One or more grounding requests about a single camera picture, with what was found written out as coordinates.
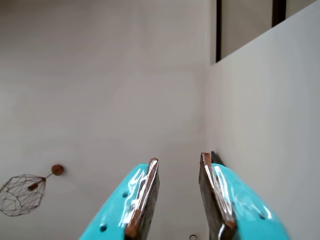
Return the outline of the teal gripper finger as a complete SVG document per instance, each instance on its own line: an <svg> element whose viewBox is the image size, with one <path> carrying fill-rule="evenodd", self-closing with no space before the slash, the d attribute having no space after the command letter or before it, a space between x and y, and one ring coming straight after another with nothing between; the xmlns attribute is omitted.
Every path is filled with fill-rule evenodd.
<svg viewBox="0 0 320 240"><path fill-rule="evenodd" d="M288 240L277 215L228 167L200 155L199 187L211 240Z"/></svg>
<svg viewBox="0 0 320 240"><path fill-rule="evenodd" d="M159 194L159 160L132 169L109 196L81 240L146 240Z"/></svg>

